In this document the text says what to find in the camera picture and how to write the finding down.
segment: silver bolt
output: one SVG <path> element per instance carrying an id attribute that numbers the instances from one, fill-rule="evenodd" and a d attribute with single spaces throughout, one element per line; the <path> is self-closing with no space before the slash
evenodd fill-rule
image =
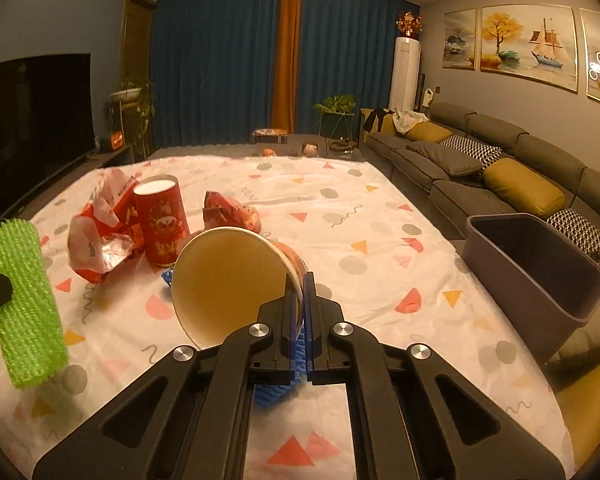
<path id="1" fill-rule="evenodd" d="M 333 331 L 338 335 L 351 335 L 353 334 L 353 327 L 346 322 L 336 323 L 333 325 Z"/>
<path id="2" fill-rule="evenodd" d="M 416 359 L 429 359 L 431 357 L 431 348 L 423 344 L 413 345 L 411 347 L 411 355 Z"/>
<path id="3" fill-rule="evenodd" d="M 178 346 L 173 351 L 173 358 L 176 359 L 176 361 L 180 361 L 181 363 L 183 363 L 184 361 L 188 361 L 189 359 L 191 359 L 193 357 L 193 354 L 193 348 L 191 348 L 190 346 Z"/>
<path id="4" fill-rule="evenodd" d="M 254 323 L 249 327 L 249 333 L 254 337 L 264 337 L 269 333 L 269 327 L 264 323 Z"/>

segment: white cylindrical air conditioner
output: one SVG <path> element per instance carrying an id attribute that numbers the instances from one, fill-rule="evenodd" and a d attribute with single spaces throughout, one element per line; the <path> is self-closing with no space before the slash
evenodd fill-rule
<path id="1" fill-rule="evenodd" d="M 389 109 L 403 112 L 413 110 L 419 69 L 420 42 L 413 38 L 395 38 Z"/>

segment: black and white pillow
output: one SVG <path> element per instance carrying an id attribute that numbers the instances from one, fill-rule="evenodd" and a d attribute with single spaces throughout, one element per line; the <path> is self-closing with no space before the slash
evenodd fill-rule
<path id="1" fill-rule="evenodd" d="M 600 229 L 584 216 L 569 208 L 549 216 L 546 222 L 600 265 Z"/>
<path id="2" fill-rule="evenodd" d="M 477 140 L 468 139 L 459 135 L 452 135 L 448 139 L 440 142 L 443 146 L 449 146 L 465 155 L 477 158 L 482 163 L 482 169 L 485 170 L 491 164 L 502 158 L 502 148 L 483 144 Z"/>

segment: black television screen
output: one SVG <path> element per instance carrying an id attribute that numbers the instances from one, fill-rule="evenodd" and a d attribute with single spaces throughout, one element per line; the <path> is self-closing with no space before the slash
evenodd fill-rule
<path id="1" fill-rule="evenodd" d="M 0 218 L 95 149 L 91 55 L 0 63 Z"/>

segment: gray plastic bin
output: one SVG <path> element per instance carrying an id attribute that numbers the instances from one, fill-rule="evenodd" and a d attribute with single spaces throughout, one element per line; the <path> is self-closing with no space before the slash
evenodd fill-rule
<path id="1" fill-rule="evenodd" d="M 539 364 L 600 302 L 600 266 L 526 213 L 470 216 L 462 259 L 509 318 Z"/>

